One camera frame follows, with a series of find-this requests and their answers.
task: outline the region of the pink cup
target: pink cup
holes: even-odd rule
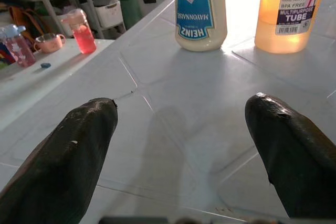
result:
[[[63,34],[44,34],[35,39],[34,49],[40,49],[42,52],[48,54],[61,49],[65,42],[66,39]]]

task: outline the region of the white squeeze bottle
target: white squeeze bottle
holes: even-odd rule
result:
[[[321,0],[260,0],[255,44],[276,54],[307,45]]]
[[[227,35],[225,0],[175,0],[176,41],[190,51],[218,49]]]

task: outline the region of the pink water bottle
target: pink water bottle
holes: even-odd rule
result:
[[[79,50],[82,54],[94,52],[97,48],[95,38],[82,9],[74,9],[67,13],[67,17],[62,20],[68,23],[77,41]]]
[[[26,68],[34,64],[36,60],[26,39],[21,35],[24,30],[26,30],[26,27],[17,27],[13,24],[0,27],[0,40],[12,53],[17,63]]]

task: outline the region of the mayonnaise bottle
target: mayonnaise bottle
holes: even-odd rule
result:
[[[225,0],[175,0],[176,41],[190,51],[218,49],[227,35]]]
[[[274,54],[299,52],[308,43],[321,0],[260,0],[255,44]]]

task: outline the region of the barcode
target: barcode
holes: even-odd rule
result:
[[[296,34],[298,32],[298,28],[298,26],[279,27],[278,34]]]

